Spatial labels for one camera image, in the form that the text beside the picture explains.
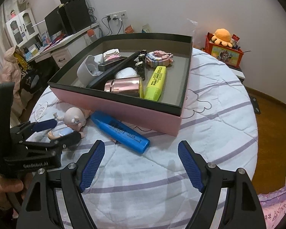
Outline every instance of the human hand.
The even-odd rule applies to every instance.
[[[21,197],[24,199],[32,180],[32,173],[27,173],[23,182],[19,179],[8,179],[0,175],[0,208],[5,210],[11,208],[11,204],[6,197],[6,193],[18,193],[22,191]]]

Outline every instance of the rose gold cylinder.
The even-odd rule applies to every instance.
[[[129,77],[109,80],[105,84],[104,91],[144,98],[141,77]]]

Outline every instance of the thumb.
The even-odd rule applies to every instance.
[[[5,193],[18,193],[23,190],[23,183],[19,179],[0,178],[0,186]]]

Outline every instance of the orange octopus plush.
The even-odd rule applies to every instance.
[[[224,28],[217,29],[213,35],[212,41],[214,41],[216,45],[222,44],[223,46],[232,47],[231,34],[228,30]]]

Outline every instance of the textured blue pad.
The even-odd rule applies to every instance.
[[[39,131],[55,128],[56,126],[57,126],[57,121],[55,119],[51,119],[51,120],[36,123],[33,126],[32,131],[39,132]]]
[[[202,192],[204,184],[202,183],[201,171],[182,142],[178,145],[178,155],[193,187]]]
[[[79,185],[81,192],[86,188],[91,186],[94,176],[101,164],[101,161],[105,155],[105,144],[103,142],[99,143],[91,158],[88,160],[82,172],[82,182]]]

